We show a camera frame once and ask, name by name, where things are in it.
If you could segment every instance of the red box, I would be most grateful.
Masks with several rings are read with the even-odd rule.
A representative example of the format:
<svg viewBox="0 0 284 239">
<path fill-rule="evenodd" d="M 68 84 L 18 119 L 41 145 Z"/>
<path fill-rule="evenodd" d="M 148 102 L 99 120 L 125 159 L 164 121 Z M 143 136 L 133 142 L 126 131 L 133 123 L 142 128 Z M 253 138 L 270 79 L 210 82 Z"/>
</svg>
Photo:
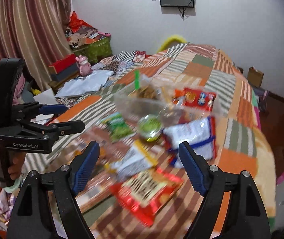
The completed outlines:
<svg viewBox="0 0 284 239">
<path fill-rule="evenodd" d="M 56 61 L 52 65 L 49 66 L 49 72 L 51 74 L 57 74 L 69 67 L 70 65 L 76 62 L 75 55 L 67 55 L 59 61 Z"/>
</svg>

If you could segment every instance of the human hand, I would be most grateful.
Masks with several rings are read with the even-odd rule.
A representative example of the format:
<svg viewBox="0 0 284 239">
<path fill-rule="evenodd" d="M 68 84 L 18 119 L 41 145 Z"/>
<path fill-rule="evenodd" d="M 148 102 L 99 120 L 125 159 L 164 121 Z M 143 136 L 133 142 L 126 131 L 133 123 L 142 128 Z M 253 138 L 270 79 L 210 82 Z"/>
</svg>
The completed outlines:
<svg viewBox="0 0 284 239">
<path fill-rule="evenodd" d="M 15 153 L 15 156 L 12 159 L 13 164 L 8 168 L 8 173 L 10 174 L 10 178 L 12 180 L 20 177 L 26 154 L 27 153 L 24 152 Z"/>
</svg>

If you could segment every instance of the blue gripper pad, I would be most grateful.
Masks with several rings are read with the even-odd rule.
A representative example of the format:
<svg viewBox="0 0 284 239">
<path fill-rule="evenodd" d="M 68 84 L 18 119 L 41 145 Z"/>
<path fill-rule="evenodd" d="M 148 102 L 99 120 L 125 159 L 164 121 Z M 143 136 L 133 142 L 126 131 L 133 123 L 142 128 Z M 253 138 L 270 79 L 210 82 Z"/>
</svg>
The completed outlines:
<svg viewBox="0 0 284 239">
<path fill-rule="evenodd" d="M 64 104 L 43 105 L 39 109 L 39 113 L 43 115 L 62 114 L 66 111 L 67 111 L 67 107 Z"/>
<path fill-rule="evenodd" d="M 73 196 L 84 190 L 99 156 L 99 144 L 91 141 L 84 152 L 77 155 L 70 163 L 69 185 Z"/>
<path fill-rule="evenodd" d="M 194 191 L 199 192 L 202 197 L 206 196 L 212 182 L 208 163 L 194 152 L 188 142 L 179 145 L 179 156 Z"/>
</svg>

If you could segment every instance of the yellow object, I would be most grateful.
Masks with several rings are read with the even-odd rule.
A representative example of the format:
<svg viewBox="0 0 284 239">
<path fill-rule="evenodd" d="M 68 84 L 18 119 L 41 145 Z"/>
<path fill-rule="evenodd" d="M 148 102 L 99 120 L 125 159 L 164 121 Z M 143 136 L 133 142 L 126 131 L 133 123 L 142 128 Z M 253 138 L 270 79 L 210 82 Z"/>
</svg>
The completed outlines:
<svg viewBox="0 0 284 239">
<path fill-rule="evenodd" d="M 182 36 L 179 35 L 173 35 L 170 36 L 162 45 L 161 47 L 158 49 L 158 52 L 161 52 L 165 49 L 168 49 L 176 44 L 180 44 L 180 43 L 187 43 L 186 39 L 184 39 Z"/>
<path fill-rule="evenodd" d="M 32 88 L 31 88 L 31 92 L 33 93 L 34 96 L 41 93 L 41 91 L 39 91 L 37 89 L 32 89 Z"/>
</svg>

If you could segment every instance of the green snack package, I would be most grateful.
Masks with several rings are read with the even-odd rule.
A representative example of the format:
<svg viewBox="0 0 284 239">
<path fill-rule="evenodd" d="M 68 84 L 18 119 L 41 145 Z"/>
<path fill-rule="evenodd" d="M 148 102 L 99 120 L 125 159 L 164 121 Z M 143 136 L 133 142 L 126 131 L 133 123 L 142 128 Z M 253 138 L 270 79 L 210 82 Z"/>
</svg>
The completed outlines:
<svg viewBox="0 0 284 239">
<path fill-rule="evenodd" d="M 125 139 L 135 135 L 133 130 L 125 123 L 124 118 L 119 112 L 101 119 L 100 123 L 107 125 L 108 130 L 111 133 L 110 138 L 112 142 L 117 142 L 120 139 Z"/>
</svg>

